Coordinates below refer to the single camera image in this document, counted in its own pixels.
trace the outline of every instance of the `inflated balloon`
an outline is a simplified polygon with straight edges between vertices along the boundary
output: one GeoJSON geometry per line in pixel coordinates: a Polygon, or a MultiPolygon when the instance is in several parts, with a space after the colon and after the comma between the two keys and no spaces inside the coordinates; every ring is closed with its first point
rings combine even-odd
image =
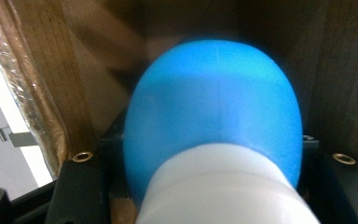
{"type": "Polygon", "coordinates": [[[302,151],[296,97],[278,65],[251,46],[220,40],[170,49],[146,70],[128,110],[124,157],[139,208],[157,169],[190,148],[250,148],[295,187],[302,151]]]}

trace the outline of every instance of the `wooden wall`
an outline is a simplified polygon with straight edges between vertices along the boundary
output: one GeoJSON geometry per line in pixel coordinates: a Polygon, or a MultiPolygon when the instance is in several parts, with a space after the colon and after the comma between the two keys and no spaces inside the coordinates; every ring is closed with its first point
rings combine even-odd
{"type": "Polygon", "coordinates": [[[13,0],[34,63],[68,131],[72,155],[93,150],[127,106],[147,64],[134,1],[13,0]]]}
{"type": "Polygon", "coordinates": [[[310,108],[310,131],[358,157],[358,0],[330,0],[310,108]]]}

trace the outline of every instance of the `clear plastic sheet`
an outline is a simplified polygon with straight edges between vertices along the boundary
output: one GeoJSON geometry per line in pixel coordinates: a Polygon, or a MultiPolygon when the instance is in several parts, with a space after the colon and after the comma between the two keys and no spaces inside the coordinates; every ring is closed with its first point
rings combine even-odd
{"type": "Polygon", "coordinates": [[[0,0],[0,70],[42,149],[51,175],[56,178],[62,162],[70,156],[67,131],[44,80],[34,66],[16,10],[6,0],[0,0]]]}

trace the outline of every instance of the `white plastic cylinder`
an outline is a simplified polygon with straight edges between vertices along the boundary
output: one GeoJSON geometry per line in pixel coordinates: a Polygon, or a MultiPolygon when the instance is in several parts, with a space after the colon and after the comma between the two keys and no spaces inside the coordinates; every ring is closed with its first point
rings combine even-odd
{"type": "Polygon", "coordinates": [[[138,224],[319,223],[281,170],[246,147],[210,144],[161,165],[138,224]]]}

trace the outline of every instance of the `wooden panel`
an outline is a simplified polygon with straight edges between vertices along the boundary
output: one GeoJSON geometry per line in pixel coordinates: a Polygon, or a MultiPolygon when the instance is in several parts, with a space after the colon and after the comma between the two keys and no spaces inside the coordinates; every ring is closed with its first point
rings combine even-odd
{"type": "Polygon", "coordinates": [[[329,1],[310,129],[330,150],[358,157],[358,1],[329,1]]]}
{"type": "Polygon", "coordinates": [[[59,1],[12,1],[33,55],[69,136],[69,158],[96,146],[90,112],[59,1]]]}
{"type": "Polygon", "coordinates": [[[154,61],[191,39],[238,39],[238,1],[146,0],[147,54],[154,61]]]}
{"type": "Polygon", "coordinates": [[[101,136],[127,106],[148,63],[142,6],[122,0],[61,2],[92,127],[101,136]]]}

